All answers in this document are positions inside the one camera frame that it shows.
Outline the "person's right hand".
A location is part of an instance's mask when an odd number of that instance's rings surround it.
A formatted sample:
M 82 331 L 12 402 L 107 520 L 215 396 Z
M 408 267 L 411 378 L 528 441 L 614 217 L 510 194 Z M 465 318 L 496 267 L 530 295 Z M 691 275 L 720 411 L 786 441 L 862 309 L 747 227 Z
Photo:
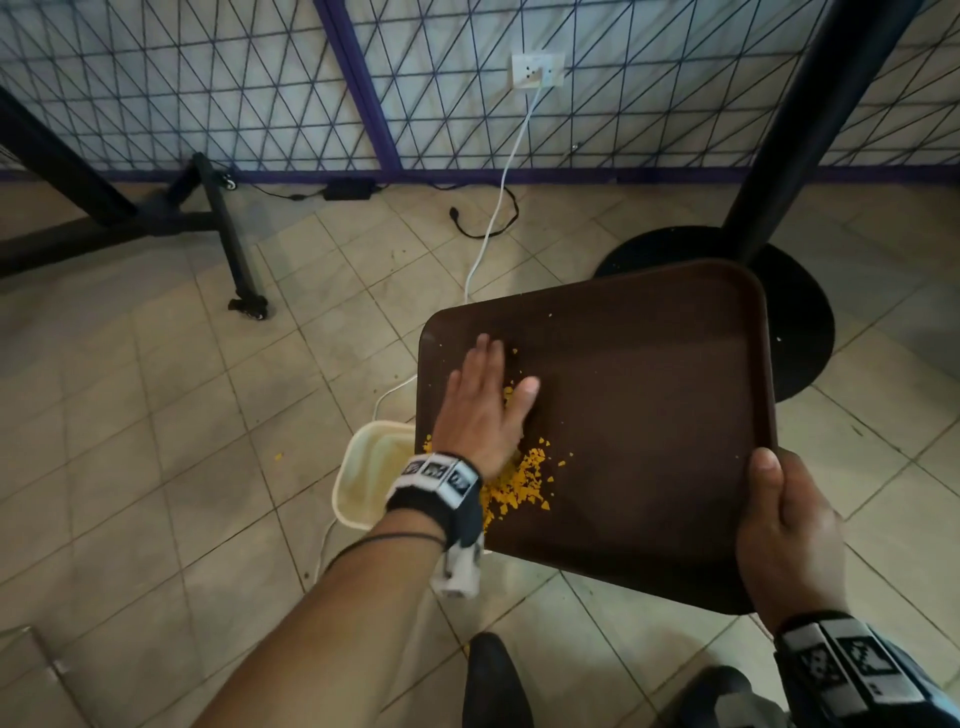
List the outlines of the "person's right hand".
M 740 577 L 773 635 L 803 615 L 850 612 L 842 519 L 796 453 L 774 452 L 785 476 L 780 517 L 751 516 L 748 496 L 736 539 Z

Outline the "person's left hand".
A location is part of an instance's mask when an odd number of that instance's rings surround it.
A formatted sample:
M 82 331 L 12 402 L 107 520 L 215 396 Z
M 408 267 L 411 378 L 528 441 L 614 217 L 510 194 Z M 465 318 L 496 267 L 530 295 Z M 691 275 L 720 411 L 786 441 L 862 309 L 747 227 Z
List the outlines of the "person's left hand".
M 468 460 L 481 479 L 495 479 L 518 449 L 522 435 L 504 427 L 506 349 L 480 334 L 462 366 L 447 381 L 431 436 L 433 451 Z

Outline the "brown plastic tray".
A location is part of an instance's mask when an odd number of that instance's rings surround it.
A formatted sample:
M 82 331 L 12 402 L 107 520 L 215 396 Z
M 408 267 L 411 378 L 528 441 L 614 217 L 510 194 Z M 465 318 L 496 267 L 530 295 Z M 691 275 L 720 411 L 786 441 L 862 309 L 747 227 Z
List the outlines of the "brown plastic tray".
M 486 549 L 727 615 L 747 465 L 777 441 L 766 304 L 748 269 L 701 259 L 440 310 L 418 339 L 421 451 L 479 334 L 504 385 L 541 387 L 519 451 L 548 509 L 496 509 Z

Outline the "person's left forearm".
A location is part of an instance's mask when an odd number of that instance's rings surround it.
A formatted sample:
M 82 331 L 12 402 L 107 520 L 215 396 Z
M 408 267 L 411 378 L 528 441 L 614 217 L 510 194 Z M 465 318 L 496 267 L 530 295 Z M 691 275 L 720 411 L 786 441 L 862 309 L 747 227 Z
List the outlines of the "person's left forearm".
M 191 728 L 371 728 L 446 540 L 420 511 L 386 513 L 331 562 Z

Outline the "pile of yellow crumbs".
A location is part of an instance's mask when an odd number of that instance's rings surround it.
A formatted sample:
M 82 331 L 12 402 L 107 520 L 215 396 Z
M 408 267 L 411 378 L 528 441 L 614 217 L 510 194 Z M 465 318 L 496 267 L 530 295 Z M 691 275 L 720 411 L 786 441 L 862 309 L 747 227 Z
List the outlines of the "pile of yellow crumbs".
M 514 387 L 519 382 L 508 382 L 504 375 L 505 399 L 510 398 Z M 549 441 L 546 438 L 539 438 L 533 444 L 522 443 L 526 422 L 534 412 L 538 396 L 534 407 L 524 421 L 523 434 L 514 455 L 496 478 L 483 481 L 480 500 L 484 512 L 484 530 L 488 530 L 493 522 L 503 520 L 511 512 L 521 510 L 522 507 L 537 507 L 546 511 L 550 509 L 549 498 L 554 495 L 554 476 L 545 472 L 550 460 L 547 454 Z M 435 453 L 431 433 L 436 420 L 430 431 L 423 437 L 422 450 L 426 454 Z

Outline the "black round table base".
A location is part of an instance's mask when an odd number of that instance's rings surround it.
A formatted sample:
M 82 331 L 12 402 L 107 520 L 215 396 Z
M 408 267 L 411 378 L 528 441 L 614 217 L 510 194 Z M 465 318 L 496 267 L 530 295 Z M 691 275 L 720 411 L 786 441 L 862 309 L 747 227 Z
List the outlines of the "black round table base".
M 729 259 L 721 228 L 677 225 L 643 232 L 614 248 L 594 278 L 699 259 Z M 785 402 L 810 387 L 834 352 L 836 325 L 829 298 L 814 276 L 788 252 L 767 244 L 747 268 L 763 287 L 770 339 L 774 400 Z

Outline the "cream plastic bin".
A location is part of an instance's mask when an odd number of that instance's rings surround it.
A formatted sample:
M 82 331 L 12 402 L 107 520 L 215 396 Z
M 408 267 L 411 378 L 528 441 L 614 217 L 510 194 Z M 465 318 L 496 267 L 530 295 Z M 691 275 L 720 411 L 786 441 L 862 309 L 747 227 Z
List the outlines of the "cream plastic bin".
M 367 531 L 382 517 L 388 493 L 415 453 L 416 426 L 374 420 L 361 426 L 347 444 L 331 494 L 337 522 Z

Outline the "person's black shoe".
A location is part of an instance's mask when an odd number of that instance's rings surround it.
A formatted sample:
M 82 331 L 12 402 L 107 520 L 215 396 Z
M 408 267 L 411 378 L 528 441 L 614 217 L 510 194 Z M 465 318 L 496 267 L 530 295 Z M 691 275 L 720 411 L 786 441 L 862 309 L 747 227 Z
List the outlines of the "person's black shoe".
M 501 637 L 474 635 L 468 644 L 462 728 L 534 728 L 522 680 Z

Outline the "black table pole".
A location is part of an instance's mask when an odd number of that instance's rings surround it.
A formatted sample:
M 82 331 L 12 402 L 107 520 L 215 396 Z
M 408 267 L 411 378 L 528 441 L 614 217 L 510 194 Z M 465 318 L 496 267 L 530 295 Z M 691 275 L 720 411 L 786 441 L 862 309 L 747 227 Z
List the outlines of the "black table pole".
M 832 0 L 722 227 L 725 258 L 769 242 L 925 0 Z

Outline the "white wall socket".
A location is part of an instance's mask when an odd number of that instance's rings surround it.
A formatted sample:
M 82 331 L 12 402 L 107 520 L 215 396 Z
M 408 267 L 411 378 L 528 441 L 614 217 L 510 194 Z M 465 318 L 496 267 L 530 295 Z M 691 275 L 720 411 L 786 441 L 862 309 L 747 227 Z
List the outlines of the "white wall socket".
M 523 52 L 510 57 L 510 85 L 515 91 L 560 88 L 565 81 L 564 52 Z

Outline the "purple fence post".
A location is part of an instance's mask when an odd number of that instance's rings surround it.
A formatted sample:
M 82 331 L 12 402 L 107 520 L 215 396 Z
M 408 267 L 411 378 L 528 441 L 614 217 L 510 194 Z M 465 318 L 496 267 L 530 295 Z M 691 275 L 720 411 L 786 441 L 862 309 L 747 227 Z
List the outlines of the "purple fence post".
M 403 171 L 400 155 L 369 73 L 345 0 L 313 0 L 343 79 L 366 130 L 379 169 L 388 180 Z

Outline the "black wheeled stand frame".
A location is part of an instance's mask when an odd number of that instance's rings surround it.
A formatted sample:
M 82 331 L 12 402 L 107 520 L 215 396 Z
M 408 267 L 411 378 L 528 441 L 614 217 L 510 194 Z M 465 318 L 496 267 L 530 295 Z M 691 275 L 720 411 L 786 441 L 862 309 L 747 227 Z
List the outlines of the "black wheeled stand frame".
M 227 308 L 255 321 L 268 318 L 269 301 L 258 292 L 223 195 L 234 180 L 203 153 L 195 152 L 166 188 L 133 202 L 2 87 L 0 148 L 86 214 L 0 240 L 0 280 L 145 237 L 215 233 L 234 284 Z

